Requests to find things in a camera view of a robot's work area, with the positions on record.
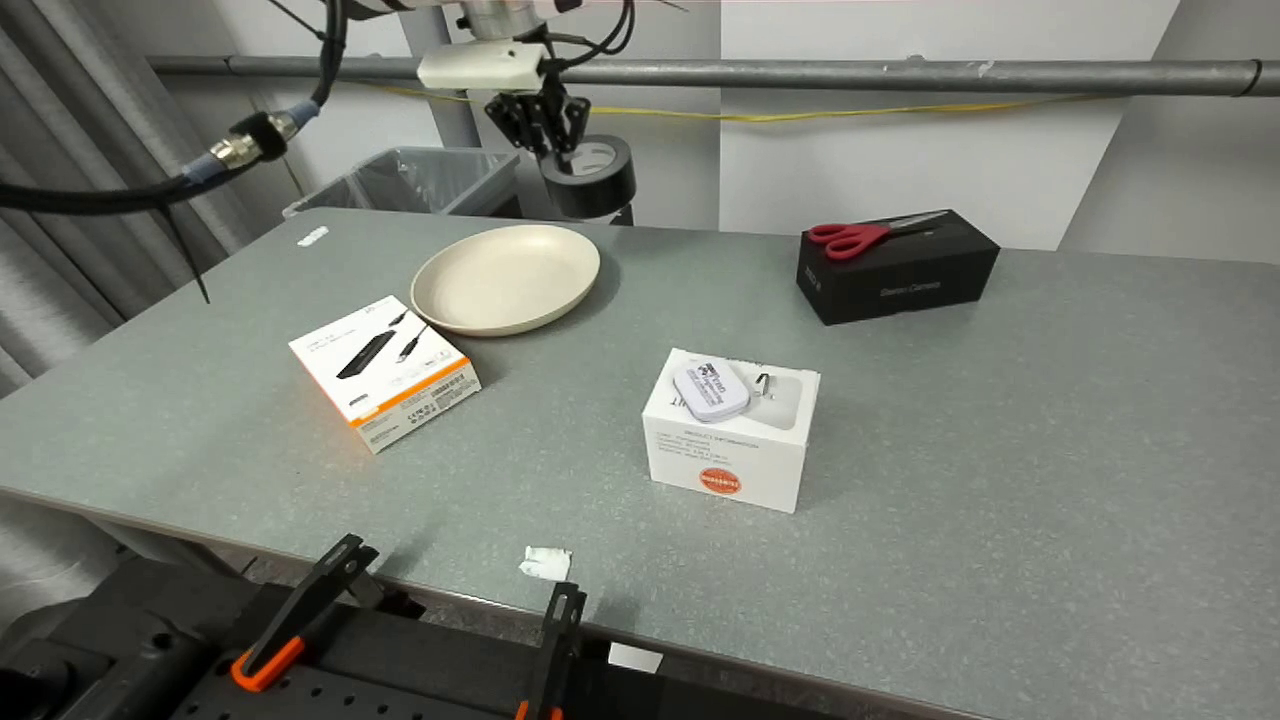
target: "product box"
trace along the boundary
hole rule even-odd
[[[945,211],[845,263],[800,238],[796,283],[823,324],[845,324],[978,302],[997,257],[1001,245],[965,216]]]
[[[373,452],[481,393],[472,359],[395,296],[338,318],[289,348]]]
[[[639,416],[649,476],[796,513],[817,393],[802,368],[671,348]]]

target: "gray wall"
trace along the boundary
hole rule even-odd
[[[1183,0],[1174,59],[1280,57],[1274,0]],[[1280,263],[1280,99],[1133,99],[1065,249]]]

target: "black box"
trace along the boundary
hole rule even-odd
[[[965,216],[905,228],[873,252],[834,263],[800,238],[796,283],[823,324],[978,302],[1001,245]]]

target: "table surface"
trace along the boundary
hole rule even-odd
[[[976,715],[1274,715],[1280,270],[1004,252],[965,309],[823,327],[778,238],[582,228],[568,319],[383,457],[283,348],[483,221],[302,211],[0,404],[0,493]],[[652,484],[669,348],[817,368],[800,513]]]

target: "black cable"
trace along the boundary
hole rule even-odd
[[[319,43],[319,79],[312,90],[312,99],[323,105],[338,65],[347,54],[347,5],[342,0],[327,0],[327,30],[323,30],[323,43]],[[248,119],[237,124],[238,129],[264,129],[269,117],[256,113]],[[161,186],[142,186],[142,190],[106,190],[106,191],[64,191],[64,190],[25,190],[25,186],[3,186],[0,181],[0,207],[19,207],[19,211],[55,211],[55,216],[120,216],[120,211],[150,211],[161,206],[183,206],[200,191],[213,191],[227,181],[237,181],[245,168],[221,168],[217,177],[193,181],[193,177],[168,177]]]
[[[558,57],[555,57],[555,34],[548,34],[548,25],[535,30],[531,42],[540,42],[540,43],[548,48],[551,65],[558,59]]]
[[[306,25],[299,11],[291,11],[289,5],[271,0],[274,11],[283,11],[294,30],[312,34],[323,43],[323,34],[316,25]]]
[[[555,43],[582,43],[582,48],[599,48],[599,43],[594,43],[594,42],[586,42],[586,37],[548,34],[548,54],[555,54]]]
[[[1246,85],[1237,94],[1237,95],[1252,95],[1255,94],[1255,85],[1263,79],[1263,59],[1252,59],[1252,78],[1246,78]]]
[[[551,67],[563,71],[563,67],[586,65],[594,57],[620,57],[631,43],[631,34],[637,34],[637,0],[623,0],[612,34],[599,43],[591,43],[586,54],[579,54],[572,59],[555,59]]]
[[[312,94],[316,105],[327,99],[336,71],[342,67],[347,54],[347,0],[327,0],[327,25],[323,25],[323,43],[319,43],[319,85]]]
[[[156,206],[156,211],[164,216],[164,226],[168,226],[168,234],[170,234],[170,245],[183,252],[187,272],[193,272],[193,282],[195,282],[195,288],[200,288],[202,305],[213,305],[213,302],[209,302],[202,272],[200,272],[200,263],[195,263],[195,249],[193,249],[193,245],[187,245],[187,238],[176,228],[170,207],[168,207],[168,206]]]

